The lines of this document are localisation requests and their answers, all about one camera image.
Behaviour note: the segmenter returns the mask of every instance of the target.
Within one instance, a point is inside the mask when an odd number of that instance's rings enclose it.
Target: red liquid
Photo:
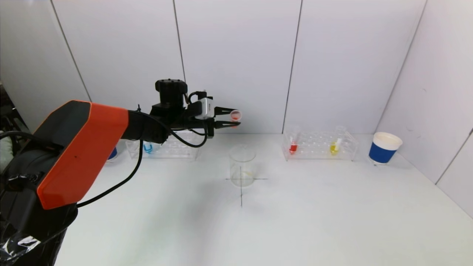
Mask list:
[[[289,153],[294,154],[297,151],[297,142],[292,142],[291,147],[289,148]]]

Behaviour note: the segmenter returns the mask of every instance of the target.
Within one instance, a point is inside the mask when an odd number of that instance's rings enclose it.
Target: white cup rim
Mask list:
[[[388,145],[401,146],[403,144],[401,138],[387,132],[376,132],[374,138],[377,139],[379,142],[384,142]]]

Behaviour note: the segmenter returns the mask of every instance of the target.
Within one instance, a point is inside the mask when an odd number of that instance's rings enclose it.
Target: white table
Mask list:
[[[194,162],[143,159],[135,177],[79,209],[57,266],[471,266],[473,220],[402,156],[373,166],[371,136],[354,162],[286,161],[281,135],[217,135]],[[259,178],[228,178],[228,150],[257,150]],[[89,199],[128,176],[127,152]]]

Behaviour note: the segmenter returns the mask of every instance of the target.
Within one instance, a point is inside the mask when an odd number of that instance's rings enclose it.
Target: yellow liquid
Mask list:
[[[332,142],[332,144],[330,145],[330,153],[332,155],[337,155],[338,153],[338,151],[335,150],[335,147],[337,147],[337,142]]]

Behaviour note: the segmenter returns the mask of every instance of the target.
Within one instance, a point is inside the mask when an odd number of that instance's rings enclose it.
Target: blue cup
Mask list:
[[[377,132],[373,137],[369,157],[376,164],[386,164],[402,144],[403,141],[393,134]]]

